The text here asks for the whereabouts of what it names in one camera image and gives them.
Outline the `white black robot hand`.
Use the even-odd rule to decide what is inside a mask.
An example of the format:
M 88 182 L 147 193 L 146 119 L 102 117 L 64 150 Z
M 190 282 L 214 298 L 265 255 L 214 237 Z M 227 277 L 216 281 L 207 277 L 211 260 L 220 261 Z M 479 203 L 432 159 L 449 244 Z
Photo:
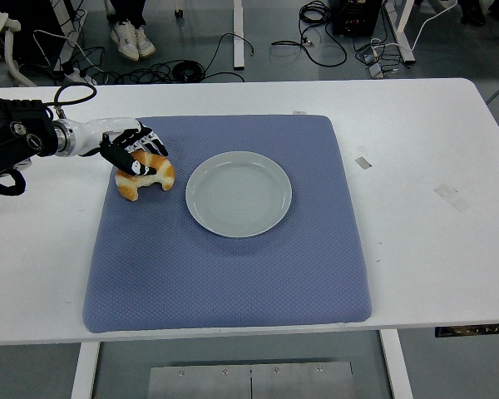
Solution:
M 131 176 L 154 175 L 153 166 L 136 160 L 135 150 L 168 156 L 159 136 L 149 127 L 133 118 L 112 118 L 79 123 L 69 121 L 68 130 L 74 136 L 70 155 L 90 156 L 99 152 L 118 170 Z

